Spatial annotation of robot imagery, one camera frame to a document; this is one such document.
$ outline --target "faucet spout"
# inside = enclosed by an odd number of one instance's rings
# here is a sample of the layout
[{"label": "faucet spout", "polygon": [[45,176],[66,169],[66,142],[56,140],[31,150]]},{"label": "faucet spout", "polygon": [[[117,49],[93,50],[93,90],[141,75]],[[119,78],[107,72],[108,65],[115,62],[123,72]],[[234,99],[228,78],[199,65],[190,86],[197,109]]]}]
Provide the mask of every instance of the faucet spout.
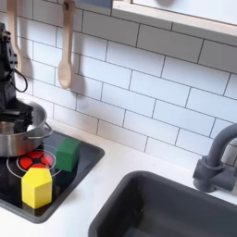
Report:
[{"label": "faucet spout", "polygon": [[206,163],[209,166],[217,167],[230,141],[237,138],[237,123],[222,130],[212,143]]},{"label": "faucet spout", "polygon": [[234,138],[237,138],[237,123],[221,131],[212,143],[208,156],[198,160],[193,174],[193,184],[198,190],[212,193],[219,187],[232,191],[237,180],[237,169],[224,166],[221,158]]}]

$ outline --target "green block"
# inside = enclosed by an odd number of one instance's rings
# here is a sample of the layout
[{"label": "green block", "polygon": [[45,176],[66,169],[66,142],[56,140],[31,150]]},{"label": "green block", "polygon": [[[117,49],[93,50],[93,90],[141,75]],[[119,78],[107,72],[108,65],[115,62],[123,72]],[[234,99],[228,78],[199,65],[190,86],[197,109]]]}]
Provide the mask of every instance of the green block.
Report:
[{"label": "green block", "polygon": [[79,160],[80,144],[74,138],[64,139],[56,151],[56,168],[71,172]]}]

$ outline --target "pot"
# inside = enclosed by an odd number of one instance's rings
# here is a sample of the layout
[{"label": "pot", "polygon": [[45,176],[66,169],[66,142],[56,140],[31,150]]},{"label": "pot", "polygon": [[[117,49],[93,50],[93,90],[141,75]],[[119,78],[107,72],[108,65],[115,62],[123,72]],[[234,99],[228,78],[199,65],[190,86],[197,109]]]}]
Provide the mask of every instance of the pot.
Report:
[{"label": "pot", "polygon": [[47,113],[38,104],[19,99],[33,107],[33,124],[23,133],[13,133],[13,123],[0,122],[0,157],[22,156],[35,150],[44,138],[52,135],[53,130],[46,123]]}]

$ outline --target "yellow block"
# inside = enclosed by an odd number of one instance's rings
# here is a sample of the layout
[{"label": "yellow block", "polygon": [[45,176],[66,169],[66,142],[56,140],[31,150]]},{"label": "yellow block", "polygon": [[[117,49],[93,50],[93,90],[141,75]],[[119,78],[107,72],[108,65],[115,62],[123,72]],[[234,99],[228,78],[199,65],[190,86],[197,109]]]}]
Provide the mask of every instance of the yellow block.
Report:
[{"label": "yellow block", "polygon": [[36,209],[52,202],[52,177],[48,168],[30,168],[21,179],[22,202]]}]

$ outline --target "wooden block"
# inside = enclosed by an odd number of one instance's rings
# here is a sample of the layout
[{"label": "wooden block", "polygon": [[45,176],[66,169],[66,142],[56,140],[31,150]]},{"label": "wooden block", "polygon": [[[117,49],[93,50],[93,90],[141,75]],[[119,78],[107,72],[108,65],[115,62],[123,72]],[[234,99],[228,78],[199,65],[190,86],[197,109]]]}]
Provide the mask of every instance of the wooden block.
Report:
[{"label": "wooden block", "polygon": [[30,168],[21,179],[22,202],[36,209],[52,202],[53,182],[48,168]]},{"label": "wooden block", "polygon": [[80,141],[66,138],[56,151],[56,168],[71,172],[79,160]]}]

